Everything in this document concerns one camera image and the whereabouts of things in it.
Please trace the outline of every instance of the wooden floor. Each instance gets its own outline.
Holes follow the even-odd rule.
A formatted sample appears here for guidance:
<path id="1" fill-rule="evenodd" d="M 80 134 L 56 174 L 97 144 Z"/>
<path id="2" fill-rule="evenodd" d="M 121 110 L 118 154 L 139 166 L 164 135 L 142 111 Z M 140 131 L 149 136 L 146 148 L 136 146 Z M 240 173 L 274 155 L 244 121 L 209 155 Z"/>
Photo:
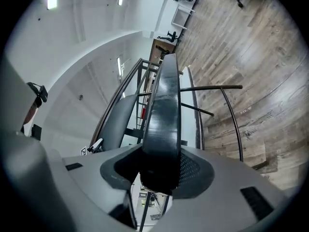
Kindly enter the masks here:
<path id="1" fill-rule="evenodd" d="M 195 86 L 226 90 L 238 122 L 244 162 L 265 160 L 260 173 L 295 189 L 309 158 L 309 55 L 301 34 L 277 0 L 200 0 L 176 49 L 180 70 Z M 198 91 L 206 150 L 238 158 L 234 125 L 219 90 Z"/>

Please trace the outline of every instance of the handrail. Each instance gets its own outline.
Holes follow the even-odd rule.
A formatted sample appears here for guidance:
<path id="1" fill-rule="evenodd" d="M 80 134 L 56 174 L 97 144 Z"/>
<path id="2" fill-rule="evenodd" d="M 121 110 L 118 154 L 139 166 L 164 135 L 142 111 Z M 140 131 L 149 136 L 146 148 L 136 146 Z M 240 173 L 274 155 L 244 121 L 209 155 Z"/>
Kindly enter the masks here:
<path id="1" fill-rule="evenodd" d="M 133 66 L 133 68 L 131 69 L 131 71 L 129 72 L 129 74 L 125 77 L 125 79 L 123 80 L 123 82 L 120 84 L 120 86 L 118 87 L 118 89 L 115 91 L 114 95 L 112 96 L 112 99 L 110 101 L 110 103 L 108 104 L 105 113 L 103 114 L 103 116 L 101 117 L 95 132 L 93 133 L 91 142 L 90 142 L 90 146 L 93 145 L 96 141 L 97 141 L 97 137 L 99 135 L 99 132 L 101 131 L 102 127 L 105 125 L 107 118 L 109 117 L 113 107 L 116 105 L 116 103 L 120 100 L 122 93 L 125 91 L 126 87 L 128 86 L 128 84 L 130 83 L 130 81 L 132 80 L 134 74 L 136 73 L 136 71 L 139 69 L 139 67 L 143 64 L 146 63 L 145 60 L 143 59 L 139 59 L 136 64 Z"/>

